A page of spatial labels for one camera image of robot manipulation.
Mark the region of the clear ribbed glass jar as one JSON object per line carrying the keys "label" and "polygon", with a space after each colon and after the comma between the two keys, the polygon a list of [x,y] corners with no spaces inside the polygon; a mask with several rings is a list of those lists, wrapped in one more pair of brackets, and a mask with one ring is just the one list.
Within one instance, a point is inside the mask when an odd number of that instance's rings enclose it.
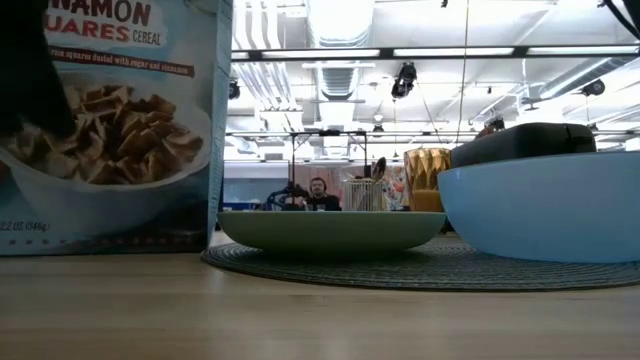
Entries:
{"label": "clear ribbed glass jar", "polygon": [[342,183],[342,208],[352,212],[386,211],[384,184],[370,178],[349,179]]}

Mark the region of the grey round woven placemat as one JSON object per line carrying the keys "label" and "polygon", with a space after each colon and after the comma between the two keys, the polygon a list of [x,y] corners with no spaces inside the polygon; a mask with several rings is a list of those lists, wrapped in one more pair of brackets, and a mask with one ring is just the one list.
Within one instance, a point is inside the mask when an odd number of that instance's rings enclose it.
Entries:
{"label": "grey round woven placemat", "polygon": [[481,253],[453,240],[374,256],[294,257],[237,243],[209,248],[214,267],[279,281],[406,291],[551,292],[640,286],[640,262],[557,263]]}

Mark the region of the dark background machine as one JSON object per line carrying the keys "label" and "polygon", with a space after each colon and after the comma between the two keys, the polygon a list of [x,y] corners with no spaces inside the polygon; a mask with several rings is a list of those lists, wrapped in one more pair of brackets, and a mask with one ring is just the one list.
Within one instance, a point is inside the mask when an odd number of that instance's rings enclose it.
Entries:
{"label": "dark background machine", "polygon": [[265,202],[268,211],[304,211],[309,192],[299,184],[289,182],[284,189],[271,193]]}

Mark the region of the black overhead frame bar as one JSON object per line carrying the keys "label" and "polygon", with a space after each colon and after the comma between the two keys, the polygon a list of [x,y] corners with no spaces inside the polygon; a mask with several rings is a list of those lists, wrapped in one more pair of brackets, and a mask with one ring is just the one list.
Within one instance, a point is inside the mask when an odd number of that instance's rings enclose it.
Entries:
{"label": "black overhead frame bar", "polygon": [[640,56],[640,44],[537,45],[514,47],[314,48],[234,50],[233,62],[389,61],[526,58],[603,58]]}

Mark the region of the amber faceted tumbler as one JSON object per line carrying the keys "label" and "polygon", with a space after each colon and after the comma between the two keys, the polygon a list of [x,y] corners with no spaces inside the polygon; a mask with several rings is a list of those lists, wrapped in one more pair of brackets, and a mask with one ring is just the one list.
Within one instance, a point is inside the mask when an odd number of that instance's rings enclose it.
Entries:
{"label": "amber faceted tumbler", "polygon": [[450,150],[418,148],[406,151],[404,167],[410,210],[443,213],[438,174],[452,167]]}

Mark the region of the black toaster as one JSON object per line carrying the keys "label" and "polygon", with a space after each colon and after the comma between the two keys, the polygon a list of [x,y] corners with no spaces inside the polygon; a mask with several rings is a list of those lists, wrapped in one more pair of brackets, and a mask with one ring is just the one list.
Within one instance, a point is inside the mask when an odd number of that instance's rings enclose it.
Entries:
{"label": "black toaster", "polygon": [[453,168],[551,155],[596,152],[587,126],[569,123],[525,123],[482,135],[451,151]]}

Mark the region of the pale green plate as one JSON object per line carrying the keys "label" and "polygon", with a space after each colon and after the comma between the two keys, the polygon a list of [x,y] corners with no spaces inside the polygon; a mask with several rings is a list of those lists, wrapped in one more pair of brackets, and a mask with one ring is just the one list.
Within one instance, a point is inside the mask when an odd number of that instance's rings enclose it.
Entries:
{"label": "pale green plate", "polygon": [[385,252],[426,244],[442,212],[230,211],[218,223],[234,242],[272,252]]}

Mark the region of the blue bowl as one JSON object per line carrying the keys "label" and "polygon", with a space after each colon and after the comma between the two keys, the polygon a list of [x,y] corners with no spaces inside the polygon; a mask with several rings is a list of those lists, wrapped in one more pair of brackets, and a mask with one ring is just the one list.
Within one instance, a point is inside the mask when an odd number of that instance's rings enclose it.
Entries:
{"label": "blue bowl", "polygon": [[438,176],[447,218],[479,251],[518,259],[640,261],[640,151],[500,161]]}

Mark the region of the person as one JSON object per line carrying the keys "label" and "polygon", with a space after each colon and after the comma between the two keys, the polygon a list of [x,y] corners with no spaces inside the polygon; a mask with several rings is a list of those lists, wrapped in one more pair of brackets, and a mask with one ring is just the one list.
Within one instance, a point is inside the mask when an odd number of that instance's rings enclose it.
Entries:
{"label": "person", "polygon": [[310,211],[341,211],[340,199],[327,192],[327,184],[320,177],[312,178],[309,195],[304,200],[304,206]]}

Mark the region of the blue cinnamon squares cereal box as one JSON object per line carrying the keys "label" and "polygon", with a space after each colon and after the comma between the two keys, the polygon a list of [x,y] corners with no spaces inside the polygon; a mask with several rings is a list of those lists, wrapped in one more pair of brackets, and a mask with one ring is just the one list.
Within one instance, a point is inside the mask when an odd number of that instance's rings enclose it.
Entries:
{"label": "blue cinnamon squares cereal box", "polygon": [[0,257],[190,252],[223,173],[233,0],[48,0],[75,121],[0,137]]}

